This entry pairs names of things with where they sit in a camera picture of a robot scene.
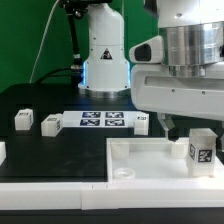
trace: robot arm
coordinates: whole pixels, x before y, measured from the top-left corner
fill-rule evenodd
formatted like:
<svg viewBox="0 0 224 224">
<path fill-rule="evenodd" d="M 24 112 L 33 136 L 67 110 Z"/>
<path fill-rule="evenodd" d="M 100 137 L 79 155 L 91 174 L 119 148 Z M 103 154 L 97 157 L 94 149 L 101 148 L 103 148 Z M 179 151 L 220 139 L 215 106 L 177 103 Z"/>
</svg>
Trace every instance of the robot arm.
<svg viewBox="0 0 224 224">
<path fill-rule="evenodd" d="M 130 51 L 138 63 L 132 70 L 133 103 L 140 110 L 223 121 L 222 1 L 146 0 L 149 11 L 150 3 L 159 6 L 160 44 L 153 38 Z M 151 60 L 138 61 L 145 44 Z M 159 51 L 160 60 L 152 60 Z"/>
</svg>

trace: green background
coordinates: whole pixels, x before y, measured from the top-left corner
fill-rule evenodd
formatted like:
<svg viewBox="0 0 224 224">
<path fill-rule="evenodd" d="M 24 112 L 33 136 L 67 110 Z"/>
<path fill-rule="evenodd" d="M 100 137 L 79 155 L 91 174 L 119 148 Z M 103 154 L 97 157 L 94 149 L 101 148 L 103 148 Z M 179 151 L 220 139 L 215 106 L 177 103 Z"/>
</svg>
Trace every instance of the green background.
<svg viewBox="0 0 224 224">
<path fill-rule="evenodd" d="M 13 84 L 29 82 L 54 3 L 55 0 L 0 1 L 0 92 Z M 129 59 L 128 51 L 132 46 L 157 34 L 157 21 L 144 11 L 142 0 L 114 0 L 110 6 L 121 14 L 123 12 L 125 52 L 126 58 Z M 80 51 L 83 59 L 86 59 L 89 51 L 87 16 L 75 22 Z M 58 6 L 52 18 L 34 81 L 50 70 L 70 66 L 72 62 L 67 17 L 65 11 Z"/>
</svg>

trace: warning label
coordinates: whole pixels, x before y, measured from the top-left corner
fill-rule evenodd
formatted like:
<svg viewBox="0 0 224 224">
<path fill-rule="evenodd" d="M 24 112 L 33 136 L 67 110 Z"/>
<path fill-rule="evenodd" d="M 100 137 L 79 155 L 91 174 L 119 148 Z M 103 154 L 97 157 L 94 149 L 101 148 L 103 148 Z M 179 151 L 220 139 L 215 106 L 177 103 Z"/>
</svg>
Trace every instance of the warning label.
<svg viewBox="0 0 224 224">
<path fill-rule="evenodd" d="M 103 60 L 113 60 L 110 51 L 108 50 L 108 48 L 104 51 L 102 57 L 100 59 Z"/>
</svg>

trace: white plastic housing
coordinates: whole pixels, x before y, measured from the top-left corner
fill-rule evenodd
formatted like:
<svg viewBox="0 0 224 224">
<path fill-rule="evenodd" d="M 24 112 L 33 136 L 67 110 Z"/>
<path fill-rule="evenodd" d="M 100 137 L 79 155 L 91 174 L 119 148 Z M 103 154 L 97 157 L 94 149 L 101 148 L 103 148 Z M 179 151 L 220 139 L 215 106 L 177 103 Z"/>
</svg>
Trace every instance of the white plastic housing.
<svg viewBox="0 0 224 224">
<path fill-rule="evenodd" d="M 118 92 L 130 87 L 129 62 L 124 57 L 124 20 L 108 4 L 91 5 L 89 57 L 81 89 Z"/>
<path fill-rule="evenodd" d="M 150 61 L 137 61 L 135 58 L 135 49 L 137 47 L 140 47 L 141 45 L 148 44 L 151 48 L 151 60 Z M 164 57 L 164 47 L 163 47 L 163 38 L 161 36 L 156 36 L 150 40 L 147 40 L 141 44 L 138 44 L 131 48 L 129 51 L 129 57 L 131 62 L 133 63 L 149 63 L 149 64 L 155 64 L 155 63 L 161 63 L 163 61 Z"/>
<path fill-rule="evenodd" d="M 0 142 L 0 166 L 4 162 L 5 158 L 6 158 L 5 143 Z"/>
<path fill-rule="evenodd" d="M 159 28 L 224 21 L 223 0 L 157 0 Z"/>
<path fill-rule="evenodd" d="M 33 124 L 33 110 L 31 109 L 19 110 L 19 112 L 15 116 L 16 131 L 30 130 L 32 124 Z"/>
<path fill-rule="evenodd" d="M 41 123 L 42 136 L 55 137 L 62 128 L 62 114 L 51 114 Z"/>
<path fill-rule="evenodd" d="M 178 78 L 168 66 L 132 69 L 132 102 L 138 110 L 224 120 L 224 63 L 205 68 L 206 78 Z"/>
</svg>

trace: white cube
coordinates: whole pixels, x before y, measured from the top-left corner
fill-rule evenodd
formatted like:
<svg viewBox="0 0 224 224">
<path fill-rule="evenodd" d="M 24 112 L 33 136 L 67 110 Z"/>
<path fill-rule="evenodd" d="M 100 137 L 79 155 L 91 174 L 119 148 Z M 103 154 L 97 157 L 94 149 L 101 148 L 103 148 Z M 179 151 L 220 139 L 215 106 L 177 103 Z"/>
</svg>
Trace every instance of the white cube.
<svg viewBox="0 0 224 224">
<path fill-rule="evenodd" d="M 33 110 L 25 109 L 19 110 L 15 116 L 15 129 L 16 131 L 30 130 L 33 124 Z"/>
<path fill-rule="evenodd" d="M 63 128 L 62 114 L 50 114 L 41 123 L 42 136 L 55 137 Z"/>
<path fill-rule="evenodd" d="M 217 135 L 210 129 L 191 129 L 187 167 L 189 176 L 212 176 Z"/>
<path fill-rule="evenodd" d="M 111 141 L 113 159 L 127 159 L 129 157 L 129 142 L 123 139 Z"/>
<path fill-rule="evenodd" d="M 176 159 L 185 159 L 188 153 L 189 139 L 172 142 L 171 155 Z"/>
<path fill-rule="evenodd" d="M 5 158 L 6 158 L 5 143 L 0 142 L 0 166 L 4 162 Z"/>
<path fill-rule="evenodd" d="M 148 135 L 149 132 L 149 115 L 138 113 L 134 122 L 135 135 Z"/>
</svg>

